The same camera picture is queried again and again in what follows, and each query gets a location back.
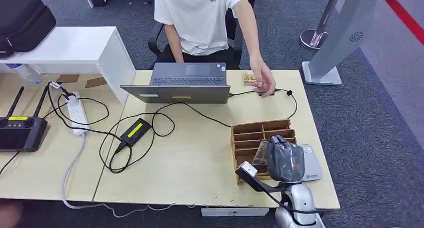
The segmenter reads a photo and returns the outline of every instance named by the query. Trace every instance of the floor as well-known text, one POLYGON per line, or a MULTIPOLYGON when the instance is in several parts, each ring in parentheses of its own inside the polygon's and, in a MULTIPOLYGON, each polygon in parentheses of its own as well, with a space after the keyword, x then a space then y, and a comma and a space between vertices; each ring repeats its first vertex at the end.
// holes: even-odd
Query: floor
MULTIPOLYGON (((106 7, 91 9, 85 0, 43 1, 60 26, 117 26, 136 68, 148 68, 154 61, 146 46, 155 23, 152 5, 111 0, 106 7)), ((299 69, 302 61, 313 57, 297 39, 303 30, 317 25, 326 1, 256 0, 261 53, 271 69, 299 69)), ((422 18, 418 0, 401 1, 422 18)), ((329 227, 344 228, 424 227, 422 47, 383 1, 378 2, 376 14, 381 20, 374 26, 376 40, 366 41, 339 65, 343 85, 305 85, 341 205, 341 210, 327 215, 327 222, 329 227), (383 44, 385 34, 393 44, 383 44)), ((248 66, 244 53, 241 67, 248 66)), ((124 212, 142 205, 114 206, 124 212)), ((73 211, 60 202, 25 201, 19 227, 270 228, 273 222, 272 212, 256 218, 202 218, 198 208, 186 207, 114 219, 102 208, 73 211)))

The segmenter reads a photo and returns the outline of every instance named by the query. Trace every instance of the black bag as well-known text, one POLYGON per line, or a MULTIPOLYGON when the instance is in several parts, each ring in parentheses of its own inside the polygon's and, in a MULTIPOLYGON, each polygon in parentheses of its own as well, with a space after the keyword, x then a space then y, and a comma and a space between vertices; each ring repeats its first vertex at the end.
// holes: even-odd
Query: black bag
POLYGON ((55 25, 41 0, 0 0, 0 58, 33 50, 55 25))

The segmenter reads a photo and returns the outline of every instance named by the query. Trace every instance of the red barrier rope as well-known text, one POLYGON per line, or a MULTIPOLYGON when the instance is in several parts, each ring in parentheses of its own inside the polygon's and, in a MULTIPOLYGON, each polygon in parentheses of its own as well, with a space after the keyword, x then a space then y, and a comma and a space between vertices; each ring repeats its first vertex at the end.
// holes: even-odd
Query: red barrier rope
POLYGON ((415 21, 404 7, 402 7, 398 0, 385 1, 408 27, 408 29, 415 35, 415 37, 424 45, 424 29, 418 24, 418 22, 415 21))

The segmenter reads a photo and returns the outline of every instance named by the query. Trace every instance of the black cable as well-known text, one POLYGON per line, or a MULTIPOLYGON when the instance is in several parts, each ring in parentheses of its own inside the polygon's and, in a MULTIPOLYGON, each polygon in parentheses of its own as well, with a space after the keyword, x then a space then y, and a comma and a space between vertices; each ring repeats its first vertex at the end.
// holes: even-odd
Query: black cable
POLYGON ((200 114, 201 116, 203 116, 203 117, 205 117, 205 118, 207 118, 207 119, 209 119, 209 120, 215 121, 215 122, 217 122, 217 123, 219 123, 219 124, 221 124, 221 125, 223 125, 223 126, 226 126, 226 127, 231 127, 230 125, 227 125, 227 124, 225 124, 225 123, 223 123, 223 122, 221 122, 221 121, 218 121, 217 119, 214 119, 214 118, 208 117, 208 116, 206 116, 206 115, 204 115, 204 114, 201 114, 199 111, 197 111, 196 109, 194 109, 193 107, 191 107, 190 105, 188 105, 188 104, 186 104, 186 103, 183 103, 183 102, 171 103, 171 104, 168 104, 168 105, 165 105, 165 106, 163 106, 163 107, 159 108, 158 110, 156 110, 156 112, 153 112, 153 113, 140 113, 140 114, 136 114, 136 115, 133 115, 133 116, 125 117, 125 118, 122 118, 121 120, 119 120, 116 124, 114 124, 114 125, 112 126, 112 128, 109 130, 109 132, 111 132, 111 131, 113 130, 113 128, 114 128, 116 125, 118 125, 121 121, 123 121, 123 120, 125 120, 125 119, 133 118, 133 117, 137 117, 137 116, 141 116, 141 115, 145 115, 145 114, 153 114, 152 119, 151 119, 151 125, 150 125, 150 126, 151 126, 151 128, 152 128, 152 130, 153 130, 153 136, 152 136, 152 138, 151 138, 151 143, 150 143, 150 145, 149 145, 148 149, 144 152, 144 154, 143 154, 141 157, 137 158, 136 160, 134 160, 134 161, 132 161, 132 162, 131 162, 131 156, 132 156, 132 153, 133 153, 133 149, 132 149, 131 147, 129 147, 129 156, 128 156, 128 159, 127 159, 127 161, 126 161, 126 164, 125 164, 124 166, 120 167, 120 168, 112 168, 113 159, 115 158, 115 156, 117 155, 117 153, 118 153, 118 152, 120 152, 120 151, 122 150, 120 147, 118 147, 118 148, 116 149, 116 151, 112 154, 112 157, 110 158, 110 161, 109 161, 109 166, 107 166, 107 165, 106 165, 106 162, 103 160, 103 157, 102 157, 102 149, 101 149, 101 148, 102 148, 102 146, 103 146, 103 144, 104 144, 104 142, 105 142, 105 140, 106 140, 106 138, 107 138, 107 136, 105 136, 105 138, 103 139, 103 141, 102 141, 102 143, 101 143, 101 145, 100 145, 99 152, 98 152, 98 154, 99 154, 99 156, 100 156, 100 159, 101 159, 101 161, 102 161, 103 165, 104 165, 107 169, 109 169, 109 171, 110 171, 110 172, 117 174, 117 173, 121 173, 121 172, 123 172, 123 171, 124 171, 126 168, 128 168, 129 166, 131 166, 131 165, 135 164, 136 162, 140 161, 141 159, 143 159, 143 158, 147 155, 147 153, 150 151, 150 149, 152 148, 153 143, 154 143, 154 141, 155 141, 155 136, 156 136, 156 135, 157 135, 157 136, 159 136, 159 137, 166 137, 166 136, 169 136, 169 135, 170 135, 170 134, 171 134, 171 133, 175 130, 175 122, 174 122, 174 121, 173 121, 173 120, 172 120, 169 116, 167 116, 166 114, 160 113, 160 111, 161 111, 162 109, 167 108, 167 107, 172 106, 172 105, 175 105, 175 104, 183 104, 183 105, 185 105, 185 106, 187 106, 187 107, 191 108, 191 109, 192 109, 193 111, 195 111, 197 114, 200 114), (166 134, 159 134, 159 133, 155 130, 154 122, 155 122, 155 117, 156 117, 156 115, 163 115, 163 116, 165 116, 166 118, 168 118, 168 120, 170 120, 170 121, 172 122, 172 129, 171 129, 171 131, 169 131, 169 132, 168 132, 168 133, 166 133, 166 134))
MULTIPOLYGON (((62 105, 60 105, 59 107, 63 107, 63 106, 65 106, 67 104, 67 102, 66 103, 64 103, 64 104, 62 104, 62 105)), ((48 114, 46 114, 45 116, 43 116, 42 118, 43 119, 45 119, 46 117, 48 117, 50 114, 52 114, 52 113, 54 113, 55 111, 54 110, 56 110, 57 108, 53 108, 53 111, 50 111, 48 114)))
POLYGON ((247 91, 247 92, 241 92, 241 93, 230 93, 230 94, 228 95, 228 97, 239 96, 239 95, 243 95, 243 94, 251 93, 251 92, 255 92, 255 91, 247 91))
POLYGON ((59 115, 59 113, 58 113, 58 109, 60 109, 60 108, 55 108, 55 105, 53 104, 53 100, 52 100, 52 95, 51 95, 51 93, 50 93, 50 84, 51 84, 52 82, 49 82, 48 84, 47 84, 47 86, 48 86, 48 89, 47 89, 47 95, 48 95, 48 99, 49 99, 49 101, 50 101, 50 104, 51 104, 51 107, 53 108, 53 112, 62 120, 62 122, 63 122, 63 124, 66 126, 66 127, 68 127, 68 128, 70 128, 70 129, 78 129, 78 130, 84 130, 84 131, 89 131, 89 132, 95 132, 95 133, 101 133, 101 134, 105 134, 105 135, 111 135, 111 136, 113 136, 113 137, 115 137, 116 139, 118 139, 119 141, 121 141, 121 139, 120 139, 120 137, 118 137, 117 135, 115 135, 115 134, 113 134, 113 133, 108 133, 108 132, 103 132, 103 131, 97 131, 97 130, 93 130, 93 129, 88 129, 88 128, 82 128, 82 127, 71 127, 70 125, 68 125, 67 123, 66 123, 66 121, 65 121, 65 119, 62 117, 62 116, 60 116, 59 115))
POLYGON ((9 165, 9 163, 19 154, 19 152, 16 152, 16 154, 3 166, 3 168, 0 170, 0 175, 2 174, 3 170, 9 165))
POLYGON ((275 197, 273 197, 271 195, 271 193, 269 193, 267 190, 263 189, 263 192, 265 192, 273 201, 275 201, 277 204, 279 204, 279 206, 281 206, 282 208, 286 209, 288 212, 296 212, 296 213, 302 213, 302 214, 315 214, 315 213, 319 213, 318 211, 310 211, 310 212, 305 212, 305 211, 299 211, 293 208, 290 208, 286 205, 284 205, 282 202, 280 202, 279 200, 277 200, 275 197))
POLYGON ((102 102, 99 102, 99 101, 97 101, 97 100, 94 100, 94 99, 91 99, 91 98, 78 98, 78 100, 89 100, 89 101, 93 101, 93 102, 96 102, 96 103, 99 103, 99 104, 101 104, 101 105, 103 105, 103 107, 105 107, 105 109, 106 109, 106 112, 107 112, 107 115, 106 116, 104 116, 103 118, 101 118, 101 119, 98 119, 97 121, 94 121, 94 122, 90 122, 90 123, 79 123, 79 122, 76 122, 76 121, 73 121, 73 120, 71 120, 70 118, 68 118, 63 112, 62 112, 62 110, 61 110, 61 106, 59 105, 59 101, 60 101, 60 99, 61 99, 61 97, 64 97, 65 99, 66 99, 66 97, 63 95, 63 94, 61 94, 60 96, 59 96, 59 98, 58 98, 58 100, 57 100, 57 109, 59 110, 59 112, 62 114, 62 116, 65 118, 65 119, 67 119, 68 121, 71 121, 71 122, 74 122, 74 123, 76 123, 76 124, 80 124, 80 125, 92 125, 92 124, 95 124, 95 123, 97 123, 97 122, 101 122, 101 121, 103 121, 104 119, 106 119, 106 118, 108 118, 109 117, 109 109, 108 109, 108 107, 106 106, 106 104, 104 104, 104 103, 102 103, 102 102))
MULTIPOLYGON (((297 112, 297 110, 298 110, 298 101, 296 100, 296 98, 293 96, 293 92, 291 91, 291 90, 285 90, 285 89, 279 89, 279 88, 276 88, 275 90, 274 90, 274 92, 279 92, 279 91, 284 91, 284 92, 286 92, 286 94, 287 94, 287 96, 291 96, 292 98, 293 98, 293 100, 294 100, 294 105, 295 105, 295 107, 294 107, 294 112, 290 115, 290 116, 288 116, 287 118, 286 118, 286 120, 288 120, 288 119, 290 119, 290 118, 292 118, 295 114, 296 114, 296 112, 297 112)), ((255 92, 255 91, 247 91, 247 92, 241 92, 241 93, 230 93, 229 95, 228 95, 228 97, 234 97, 234 96, 239 96, 239 95, 243 95, 243 94, 247 94, 247 93, 252 93, 252 92, 255 92)))

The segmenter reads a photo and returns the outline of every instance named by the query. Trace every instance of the white shelf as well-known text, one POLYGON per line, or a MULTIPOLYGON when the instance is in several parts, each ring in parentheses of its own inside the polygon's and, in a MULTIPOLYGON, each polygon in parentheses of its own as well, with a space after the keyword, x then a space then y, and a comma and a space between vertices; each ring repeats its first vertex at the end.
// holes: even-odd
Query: white shelf
POLYGON ((101 73, 121 103, 132 84, 135 68, 116 27, 55 27, 32 51, 0 59, 0 73, 11 73, 5 63, 36 64, 42 73, 101 73))
POLYGON ((16 53, 0 63, 94 63, 116 27, 55 27, 30 52, 16 53))

